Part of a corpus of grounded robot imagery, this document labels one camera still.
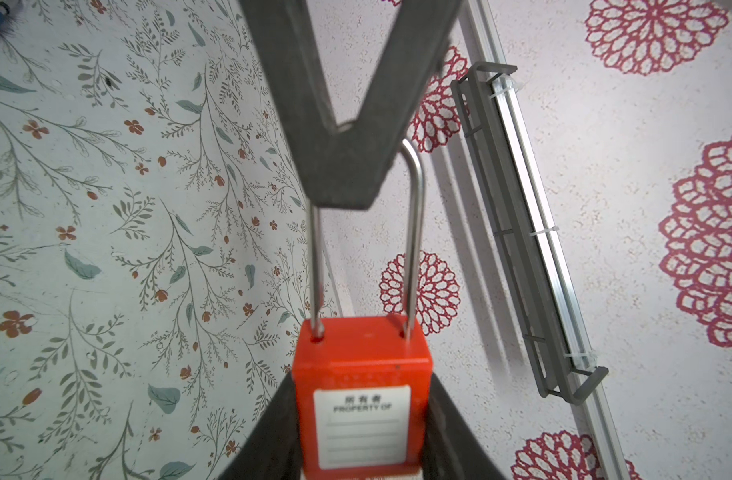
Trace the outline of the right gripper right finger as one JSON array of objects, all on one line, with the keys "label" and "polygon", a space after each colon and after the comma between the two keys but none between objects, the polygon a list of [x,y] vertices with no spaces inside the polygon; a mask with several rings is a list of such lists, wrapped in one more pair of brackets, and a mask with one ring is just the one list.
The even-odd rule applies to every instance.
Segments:
[{"label": "right gripper right finger", "polygon": [[425,440],[425,480],[504,480],[457,409],[441,380],[431,376]]}]

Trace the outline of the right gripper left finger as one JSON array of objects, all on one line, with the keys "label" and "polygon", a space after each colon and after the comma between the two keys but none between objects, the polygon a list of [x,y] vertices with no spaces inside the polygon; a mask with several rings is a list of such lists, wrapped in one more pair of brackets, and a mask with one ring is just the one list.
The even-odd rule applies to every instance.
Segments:
[{"label": "right gripper left finger", "polygon": [[301,477],[297,401],[292,376],[287,374],[244,446],[218,479],[298,480]]}]

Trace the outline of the red padlock with property label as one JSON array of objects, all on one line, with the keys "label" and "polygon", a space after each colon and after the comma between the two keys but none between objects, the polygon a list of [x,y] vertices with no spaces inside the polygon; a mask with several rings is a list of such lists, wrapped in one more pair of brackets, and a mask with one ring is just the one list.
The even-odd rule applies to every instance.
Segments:
[{"label": "red padlock with property label", "polygon": [[398,312],[323,318],[301,328],[291,369],[308,479],[415,475],[433,360],[416,318],[425,175],[409,140],[410,211]]}]

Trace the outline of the grey metal wall shelf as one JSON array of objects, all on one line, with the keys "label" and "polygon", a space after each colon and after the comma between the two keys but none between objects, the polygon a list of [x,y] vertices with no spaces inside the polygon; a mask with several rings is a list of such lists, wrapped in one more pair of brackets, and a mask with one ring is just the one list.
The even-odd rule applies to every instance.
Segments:
[{"label": "grey metal wall shelf", "polygon": [[478,179],[505,278],[513,299],[538,392],[583,404],[608,374],[602,366],[577,367],[561,323],[515,154],[493,98],[494,84],[517,67],[478,61],[451,84],[464,138]]}]

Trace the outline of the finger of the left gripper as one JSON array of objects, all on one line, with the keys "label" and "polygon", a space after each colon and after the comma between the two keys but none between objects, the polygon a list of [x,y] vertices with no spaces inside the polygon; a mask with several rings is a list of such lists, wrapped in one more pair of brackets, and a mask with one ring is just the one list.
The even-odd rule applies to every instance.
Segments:
[{"label": "finger of the left gripper", "polygon": [[335,136],[335,206],[369,208],[430,77],[447,48],[460,1],[404,1],[354,124]]},{"label": "finger of the left gripper", "polygon": [[305,1],[240,3],[304,193],[340,207],[326,162],[336,121]]}]

